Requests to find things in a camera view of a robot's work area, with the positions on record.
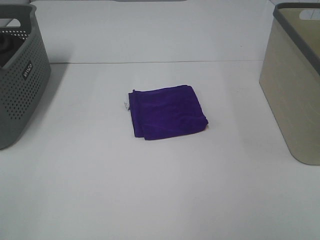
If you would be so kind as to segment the purple towel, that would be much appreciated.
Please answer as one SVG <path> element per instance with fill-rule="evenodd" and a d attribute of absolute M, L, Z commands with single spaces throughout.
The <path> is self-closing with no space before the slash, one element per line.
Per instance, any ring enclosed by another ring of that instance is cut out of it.
<path fill-rule="evenodd" d="M 199 133 L 209 124 L 189 85 L 133 90 L 128 104 L 134 136 L 148 141 Z"/>

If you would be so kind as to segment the beige plastic basket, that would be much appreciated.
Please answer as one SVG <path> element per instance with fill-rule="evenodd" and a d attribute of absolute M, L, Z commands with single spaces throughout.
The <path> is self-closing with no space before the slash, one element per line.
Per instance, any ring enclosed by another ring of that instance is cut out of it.
<path fill-rule="evenodd" d="M 275 5 L 259 84 L 291 155 L 320 164 L 320 22 L 316 2 Z"/>

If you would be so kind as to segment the grey perforated plastic basket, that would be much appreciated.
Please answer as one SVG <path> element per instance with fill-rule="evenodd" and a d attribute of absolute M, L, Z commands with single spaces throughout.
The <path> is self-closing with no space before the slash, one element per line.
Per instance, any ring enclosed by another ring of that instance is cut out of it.
<path fill-rule="evenodd" d="M 31 4 L 1 4 L 2 19 L 19 26 L 0 28 L 0 148 L 13 145 L 37 108 L 51 75 L 46 48 Z"/>

